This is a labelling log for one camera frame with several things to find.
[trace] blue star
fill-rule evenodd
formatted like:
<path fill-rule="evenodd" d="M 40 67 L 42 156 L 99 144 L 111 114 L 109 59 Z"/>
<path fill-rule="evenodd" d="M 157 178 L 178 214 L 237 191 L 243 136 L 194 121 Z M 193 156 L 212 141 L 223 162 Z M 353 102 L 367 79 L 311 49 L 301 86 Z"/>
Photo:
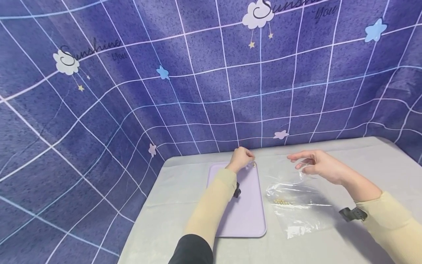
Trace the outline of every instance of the blue star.
<path fill-rule="evenodd" d="M 378 42 L 381 38 L 381 33 L 383 33 L 386 29 L 387 25 L 382 23 L 382 18 L 378 19 L 375 24 L 373 24 L 372 26 L 367 26 L 365 28 L 365 42 L 370 42 L 371 40 Z"/>
<path fill-rule="evenodd" d="M 161 65 L 160 65 L 160 68 L 157 69 L 157 72 L 160 74 L 160 77 L 162 80 L 164 79 L 170 80 L 170 77 L 168 77 L 168 71 L 164 69 Z"/>

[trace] purple plastic tray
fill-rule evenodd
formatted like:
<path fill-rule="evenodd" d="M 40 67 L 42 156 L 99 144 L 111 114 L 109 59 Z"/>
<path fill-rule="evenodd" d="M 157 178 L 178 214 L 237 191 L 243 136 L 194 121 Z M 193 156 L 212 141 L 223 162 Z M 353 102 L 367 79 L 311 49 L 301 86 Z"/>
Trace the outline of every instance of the purple plastic tray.
<path fill-rule="evenodd" d="M 218 170 L 228 162 L 213 163 L 208 171 L 207 187 Z M 232 198 L 223 214 L 216 237 L 262 237 L 267 231 L 258 169 L 249 164 L 237 174 L 242 193 Z"/>

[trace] beige sleeve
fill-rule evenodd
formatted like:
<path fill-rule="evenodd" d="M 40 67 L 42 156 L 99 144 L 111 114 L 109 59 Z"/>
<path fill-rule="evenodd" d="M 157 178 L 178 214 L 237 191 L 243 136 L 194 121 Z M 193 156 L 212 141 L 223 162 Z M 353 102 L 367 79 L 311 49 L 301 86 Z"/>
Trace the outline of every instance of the beige sleeve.
<path fill-rule="evenodd" d="M 368 214 L 363 222 L 368 232 L 396 264 L 422 263 L 422 226 L 396 199 L 384 192 L 356 205 Z"/>
<path fill-rule="evenodd" d="M 236 173 L 228 169 L 217 172 L 188 220 L 184 235 L 198 235 L 213 248 L 218 225 L 236 190 L 236 182 Z"/>

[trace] black wrist strap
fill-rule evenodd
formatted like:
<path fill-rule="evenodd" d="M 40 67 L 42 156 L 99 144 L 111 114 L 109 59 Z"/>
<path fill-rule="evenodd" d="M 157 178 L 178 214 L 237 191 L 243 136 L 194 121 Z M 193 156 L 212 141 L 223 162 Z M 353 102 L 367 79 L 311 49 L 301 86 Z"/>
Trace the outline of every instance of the black wrist strap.
<path fill-rule="evenodd" d="M 368 215 L 363 210 L 357 207 L 353 210 L 350 210 L 348 207 L 346 207 L 340 210 L 339 214 L 343 217 L 344 220 L 346 220 L 346 222 L 350 222 L 352 220 L 365 221 L 365 219 L 368 217 Z"/>
<path fill-rule="evenodd" d="M 236 182 L 236 190 L 235 190 L 235 193 L 233 194 L 233 197 L 234 198 L 239 198 L 239 195 L 241 194 L 241 190 L 239 189 L 239 183 L 238 182 Z"/>

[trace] forearm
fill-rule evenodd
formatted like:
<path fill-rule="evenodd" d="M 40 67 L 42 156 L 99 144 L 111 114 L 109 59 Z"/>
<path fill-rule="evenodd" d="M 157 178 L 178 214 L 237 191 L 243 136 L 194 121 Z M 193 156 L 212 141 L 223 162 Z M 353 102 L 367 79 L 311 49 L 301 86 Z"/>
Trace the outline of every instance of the forearm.
<path fill-rule="evenodd" d="M 389 193 L 356 205 L 365 211 L 363 221 L 375 241 L 396 264 L 420 264 L 422 261 L 422 226 Z"/>
<path fill-rule="evenodd" d="M 382 194 L 378 186 L 352 169 L 342 178 L 341 184 L 354 201 L 371 201 L 379 198 Z"/>
<path fill-rule="evenodd" d="M 211 247 L 214 245 L 218 225 L 236 189 L 236 173 L 221 169 L 208 186 L 197 204 L 184 234 L 202 237 Z"/>

